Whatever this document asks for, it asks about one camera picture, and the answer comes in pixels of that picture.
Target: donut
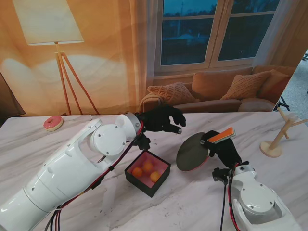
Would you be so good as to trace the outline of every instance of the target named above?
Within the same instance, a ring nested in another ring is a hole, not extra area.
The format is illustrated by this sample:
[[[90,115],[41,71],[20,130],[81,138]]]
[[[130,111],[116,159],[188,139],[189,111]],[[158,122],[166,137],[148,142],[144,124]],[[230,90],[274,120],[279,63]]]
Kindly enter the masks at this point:
[[[55,131],[59,127],[61,127],[62,124],[63,124],[63,119],[61,118],[61,116],[55,115],[55,116],[48,118],[44,122],[44,128],[47,131]]]

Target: sofa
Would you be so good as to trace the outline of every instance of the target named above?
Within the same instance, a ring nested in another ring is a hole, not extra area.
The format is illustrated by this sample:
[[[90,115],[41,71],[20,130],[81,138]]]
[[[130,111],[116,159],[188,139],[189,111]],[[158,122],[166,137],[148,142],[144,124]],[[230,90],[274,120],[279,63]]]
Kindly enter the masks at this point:
[[[276,70],[290,78],[295,68],[285,66],[256,66],[254,68],[247,67],[227,71],[197,72],[193,75],[191,83],[184,83],[192,96],[197,99],[196,102],[173,106],[184,113],[272,111],[287,82],[284,86],[280,86],[279,89],[277,89],[277,96],[271,99],[271,101],[258,97],[241,100],[221,100],[222,96],[228,92],[236,75],[253,75],[270,70]],[[164,99],[161,96],[150,93],[142,99],[140,111],[146,112],[164,103]]]

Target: robotic arm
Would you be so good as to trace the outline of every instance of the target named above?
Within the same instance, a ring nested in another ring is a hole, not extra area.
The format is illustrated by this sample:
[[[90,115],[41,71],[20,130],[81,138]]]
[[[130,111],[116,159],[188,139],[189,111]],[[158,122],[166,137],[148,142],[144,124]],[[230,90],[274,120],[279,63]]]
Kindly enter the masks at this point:
[[[127,141],[148,146],[143,125],[147,130],[181,133],[179,127],[170,124],[170,116],[176,124],[185,126],[181,111],[170,106],[140,115],[120,115],[114,124],[90,121],[42,164],[24,188],[0,206],[0,231],[31,231],[59,205],[95,188],[121,160]],[[86,138],[90,149],[103,155],[99,162],[90,161],[82,153],[80,144]]]
[[[257,181],[255,169],[243,162],[231,139],[217,144],[207,140],[217,135],[209,131],[200,144],[215,153],[228,169],[215,168],[214,181],[228,185],[230,217],[237,231],[301,231],[290,210],[273,189]]]

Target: black paddle face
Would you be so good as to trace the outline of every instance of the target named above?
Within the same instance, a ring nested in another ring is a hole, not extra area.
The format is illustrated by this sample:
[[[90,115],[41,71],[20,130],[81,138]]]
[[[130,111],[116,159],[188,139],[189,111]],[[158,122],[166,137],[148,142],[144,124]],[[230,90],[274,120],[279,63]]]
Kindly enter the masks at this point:
[[[204,132],[189,137],[181,145],[177,154],[177,166],[181,171],[191,171],[204,163],[208,157],[208,150],[200,144]]]

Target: floor lamp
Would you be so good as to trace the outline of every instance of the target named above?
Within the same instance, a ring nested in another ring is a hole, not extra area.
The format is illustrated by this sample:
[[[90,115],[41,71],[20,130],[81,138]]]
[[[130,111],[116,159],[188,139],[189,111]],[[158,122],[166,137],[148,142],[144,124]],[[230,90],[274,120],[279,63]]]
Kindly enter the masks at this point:
[[[66,0],[13,0],[13,3],[27,44],[30,46],[54,45],[56,47],[57,52],[55,56],[68,114],[71,115],[72,113],[66,92],[63,72],[81,115],[82,111],[65,68],[64,60],[73,73],[77,83],[86,94],[93,109],[99,115],[91,97],[69,62],[68,57],[59,47],[60,44],[79,43],[84,41]]]

